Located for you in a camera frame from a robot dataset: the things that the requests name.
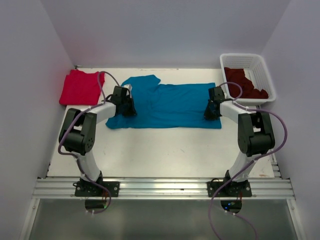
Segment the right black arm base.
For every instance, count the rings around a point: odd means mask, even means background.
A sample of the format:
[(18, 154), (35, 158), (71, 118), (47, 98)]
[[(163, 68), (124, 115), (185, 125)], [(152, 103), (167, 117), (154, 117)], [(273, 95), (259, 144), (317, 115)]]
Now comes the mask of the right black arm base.
[[(207, 193), (209, 197), (212, 197), (218, 188), (230, 179), (229, 176), (225, 176), (223, 180), (213, 178), (206, 183)], [(227, 198), (226, 200), (220, 200), (220, 205), (224, 211), (237, 214), (241, 211), (243, 206), (243, 198), (252, 197), (252, 189), (248, 180), (243, 182), (232, 181), (217, 194), (218, 198)]]

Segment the dark red t shirt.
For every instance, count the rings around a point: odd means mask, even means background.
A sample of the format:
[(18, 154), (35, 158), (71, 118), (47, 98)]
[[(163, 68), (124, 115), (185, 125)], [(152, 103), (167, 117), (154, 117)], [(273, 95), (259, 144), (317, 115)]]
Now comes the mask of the dark red t shirt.
[(259, 90), (254, 87), (251, 80), (249, 80), (243, 69), (224, 68), (227, 82), (238, 84), (242, 89), (241, 98), (244, 99), (268, 99), (268, 93), (262, 89)]

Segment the aluminium mounting rail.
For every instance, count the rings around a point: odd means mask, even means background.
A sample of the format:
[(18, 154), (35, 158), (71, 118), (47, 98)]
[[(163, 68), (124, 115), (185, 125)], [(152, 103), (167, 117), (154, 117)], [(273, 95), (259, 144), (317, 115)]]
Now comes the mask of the aluminium mounting rail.
[[(48, 177), (36, 181), (34, 199), (77, 199), (75, 177)], [(209, 178), (105, 178), (119, 182), (116, 200), (209, 200)], [(292, 200), (295, 198), (290, 180), (250, 178), (251, 200)]]

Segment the folded red t shirt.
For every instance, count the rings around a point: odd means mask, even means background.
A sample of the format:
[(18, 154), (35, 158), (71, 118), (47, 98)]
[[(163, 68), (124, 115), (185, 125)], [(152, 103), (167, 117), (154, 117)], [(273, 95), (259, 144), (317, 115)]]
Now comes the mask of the folded red t shirt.
[(72, 69), (65, 76), (59, 104), (63, 106), (96, 105), (104, 82), (105, 75), (103, 73), (86, 73)]

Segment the white plastic basket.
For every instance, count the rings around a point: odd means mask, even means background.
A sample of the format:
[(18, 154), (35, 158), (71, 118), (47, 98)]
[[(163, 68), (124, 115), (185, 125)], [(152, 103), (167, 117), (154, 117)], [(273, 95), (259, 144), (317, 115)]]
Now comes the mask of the white plastic basket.
[(225, 68), (242, 69), (245, 77), (251, 81), (255, 89), (265, 90), (267, 99), (238, 98), (236, 101), (244, 106), (261, 106), (276, 100), (276, 91), (262, 56), (253, 53), (223, 53), (219, 57), (223, 81), (227, 82)]

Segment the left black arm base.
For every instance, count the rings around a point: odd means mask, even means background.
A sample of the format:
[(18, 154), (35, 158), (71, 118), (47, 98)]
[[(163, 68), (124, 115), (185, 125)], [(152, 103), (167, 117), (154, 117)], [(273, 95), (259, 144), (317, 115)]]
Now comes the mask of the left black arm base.
[(117, 198), (120, 191), (119, 181), (104, 181), (102, 176), (95, 183), (80, 178), (72, 185), (75, 187), (76, 197), (85, 197), (85, 209), (91, 214), (105, 211), (112, 198)]

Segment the blue t shirt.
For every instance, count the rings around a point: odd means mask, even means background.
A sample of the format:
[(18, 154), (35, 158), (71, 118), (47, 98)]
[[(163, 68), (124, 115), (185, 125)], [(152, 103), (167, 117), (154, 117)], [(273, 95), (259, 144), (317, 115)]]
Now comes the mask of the blue t shirt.
[(155, 75), (130, 77), (123, 85), (132, 86), (131, 95), (137, 115), (119, 114), (105, 125), (111, 129), (221, 129), (219, 119), (206, 120), (210, 88), (215, 83), (162, 84)]

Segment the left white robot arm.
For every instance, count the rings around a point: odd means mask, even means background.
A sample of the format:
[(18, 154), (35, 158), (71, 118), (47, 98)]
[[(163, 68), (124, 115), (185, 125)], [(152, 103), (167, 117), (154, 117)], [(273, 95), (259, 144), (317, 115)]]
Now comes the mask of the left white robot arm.
[(102, 172), (93, 154), (97, 124), (119, 115), (137, 115), (130, 84), (115, 86), (113, 93), (97, 105), (86, 109), (70, 108), (60, 130), (58, 153), (76, 160), (80, 178), (88, 182), (87, 192), (95, 197), (101, 195), (104, 190), (104, 184), (100, 181)]

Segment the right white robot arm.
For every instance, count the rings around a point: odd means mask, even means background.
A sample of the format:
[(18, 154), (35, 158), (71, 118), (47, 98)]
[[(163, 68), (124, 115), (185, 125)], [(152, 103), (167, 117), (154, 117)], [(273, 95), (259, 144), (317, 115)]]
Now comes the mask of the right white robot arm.
[(275, 146), (275, 137), (270, 114), (238, 105), (225, 98), (221, 87), (208, 90), (209, 100), (204, 111), (207, 121), (226, 117), (237, 124), (237, 144), (239, 153), (232, 167), (226, 172), (227, 181), (223, 183), (223, 192), (235, 196), (240, 183), (248, 179), (249, 173), (260, 157), (264, 157)]

